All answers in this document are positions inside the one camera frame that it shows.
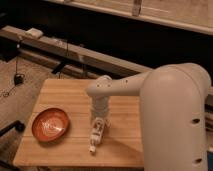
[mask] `metal bar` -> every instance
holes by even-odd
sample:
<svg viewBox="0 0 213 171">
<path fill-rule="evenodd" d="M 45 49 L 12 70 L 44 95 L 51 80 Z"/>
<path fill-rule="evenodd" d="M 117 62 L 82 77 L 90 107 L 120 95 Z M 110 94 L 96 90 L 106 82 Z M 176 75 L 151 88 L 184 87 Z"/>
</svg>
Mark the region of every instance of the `metal bar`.
<svg viewBox="0 0 213 171">
<path fill-rule="evenodd" d="M 60 71 L 65 67 L 66 64 L 67 64 L 67 62 L 62 61 L 62 62 L 52 71 L 52 74 L 57 74 L 58 72 L 60 72 Z"/>
<path fill-rule="evenodd" d="M 10 131 L 11 129 L 15 128 L 16 125 L 21 124 L 20 121 L 15 121 L 13 123 L 11 123 L 10 125 L 6 126 L 5 128 L 0 130 L 0 137 L 3 136 L 4 134 L 6 134 L 8 131 Z"/>
<path fill-rule="evenodd" d="M 12 170 L 12 171 L 19 171 L 19 168 L 11 165 L 11 164 L 8 164 L 8 163 L 5 163 L 3 161 L 0 160 L 0 166 L 5 168 L 5 169 L 9 169 L 9 170 Z"/>
</svg>

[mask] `floor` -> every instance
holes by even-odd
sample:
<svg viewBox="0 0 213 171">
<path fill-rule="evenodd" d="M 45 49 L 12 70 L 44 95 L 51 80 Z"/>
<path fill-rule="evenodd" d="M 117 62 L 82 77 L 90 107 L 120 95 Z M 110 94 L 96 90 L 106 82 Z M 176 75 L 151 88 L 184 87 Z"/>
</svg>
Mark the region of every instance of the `floor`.
<svg viewBox="0 0 213 171">
<path fill-rule="evenodd" d="M 22 58 L 18 58 L 18 73 L 24 74 L 24 84 L 18 87 L 13 85 L 13 75 L 15 74 L 16 59 L 6 63 L 0 60 L 0 128 L 10 124 L 14 120 L 21 120 L 27 123 L 36 98 L 39 94 L 41 86 L 47 78 L 59 78 L 58 75 L 51 74 L 51 69 L 41 65 L 32 63 Z M 60 78 L 70 78 L 71 76 L 60 74 Z M 10 91 L 9 97 L 3 97 L 2 93 Z M 12 163 L 18 145 L 21 140 L 21 135 L 15 130 L 10 131 L 8 134 L 0 138 L 0 160 Z M 73 168 L 73 169 L 52 169 L 53 171 L 98 171 L 98 168 Z M 109 169 L 102 168 L 102 171 L 107 170 L 127 170 L 127 169 Z M 37 171 L 37 168 L 21 168 L 21 171 Z"/>
</svg>

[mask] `cable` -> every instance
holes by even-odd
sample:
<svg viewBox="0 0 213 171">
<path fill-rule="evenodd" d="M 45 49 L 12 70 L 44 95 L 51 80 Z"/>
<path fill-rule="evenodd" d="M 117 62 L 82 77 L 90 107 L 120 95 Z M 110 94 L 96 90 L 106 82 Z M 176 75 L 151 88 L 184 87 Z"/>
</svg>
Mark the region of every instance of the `cable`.
<svg viewBox="0 0 213 171">
<path fill-rule="evenodd" d="M 22 42 L 22 37 L 19 37 L 19 42 L 17 44 L 17 49 L 20 48 L 21 46 L 21 42 Z M 16 61 L 15 61 L 15 74 L 14 74 L 14 86 L 9 90 L 9 91 L 3 91 L 1 94 L 0 94 L 0 97 L 3 97 L 3 98 L 7 98 L 10 96 L 12 90 L 19 86 L 19 85 L 22 85 L 24 83 L 24 77 L 25 75 L 24 74 L 21 74 L 21 73 L 18 73 L 18 56 L 16 57 Z"/>
</svg>

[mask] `orange bowl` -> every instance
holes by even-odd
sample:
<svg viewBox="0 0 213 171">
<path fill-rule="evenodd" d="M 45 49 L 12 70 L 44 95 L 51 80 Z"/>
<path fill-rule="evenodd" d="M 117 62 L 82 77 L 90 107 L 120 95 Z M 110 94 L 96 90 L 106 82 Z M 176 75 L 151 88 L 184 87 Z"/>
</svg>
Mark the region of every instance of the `orange bowl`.
<svg viewBox="0 0 213 171">
<path fill-rule="evenodd" d="M 40 142 L 49 142 L 61 137 L 69 126 L 67 114 L 58 108 L 49 108 L 34 119 L 33 136 Z"/>
</svg>

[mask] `small object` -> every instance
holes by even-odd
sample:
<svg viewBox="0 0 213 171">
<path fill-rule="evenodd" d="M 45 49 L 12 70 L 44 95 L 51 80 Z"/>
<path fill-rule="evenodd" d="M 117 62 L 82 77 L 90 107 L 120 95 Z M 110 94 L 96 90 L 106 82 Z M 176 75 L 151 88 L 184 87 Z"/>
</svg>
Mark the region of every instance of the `small object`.
<svg viewBox="0 0 213 171">
<path fill-rule="evenodd" d="M 104 118 L 96 117 L 92 124 L 92 132 L 90 136 L 90 153 L 96 152 L 96 146 L 101 143 L 106 121 Z"/>
<path fill-rule="evenodd" d="M 32 133 L 40 142 L 60 138 L 69 126 L 67 114 L 59 108 L 49 108 L 41 112 L 33 121 Z"/>
<path fill-rule="evenodd" d="M 43 32 L 41 30 L 31 28 L 25 32 L 26 35 L 31 36 L 35 39 L 39 39 L 40 37 L 43 36 Z"/>
<path fill-rule="evenodd" d="M 95 154 L 95 152 L 96 152 L 96 146 L 90 145 L 89 151 L 90 151 L 91 154 Z"/>
<path fill-rule="evenodd" d="M 14 75 L 14 85 L 18 86 L 24 83 L 24 75 L 23 74 L 15 74 Z"/>
</svg>

